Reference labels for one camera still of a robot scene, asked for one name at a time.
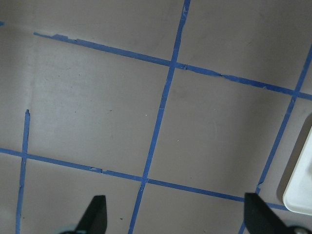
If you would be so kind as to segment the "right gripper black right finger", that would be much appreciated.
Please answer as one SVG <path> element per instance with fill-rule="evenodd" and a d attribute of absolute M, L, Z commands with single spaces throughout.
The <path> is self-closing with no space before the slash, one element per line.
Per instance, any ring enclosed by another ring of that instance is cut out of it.
<path fill-rule="evenodd" d="M 244 195 L 244 224 L 250 234 L 284 234 L 286 225 L 256 193 Z"/>

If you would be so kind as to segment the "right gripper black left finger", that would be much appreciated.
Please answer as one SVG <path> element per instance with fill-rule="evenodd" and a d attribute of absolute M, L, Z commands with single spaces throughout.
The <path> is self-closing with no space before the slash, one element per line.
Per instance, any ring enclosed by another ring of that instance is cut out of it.
<path fill-rule="evenodd" d="M 85 213 L 76 226 L 75 234 L 105 234 L 107 230 L 106 196 L 96 195 L 92 198 Z"/>

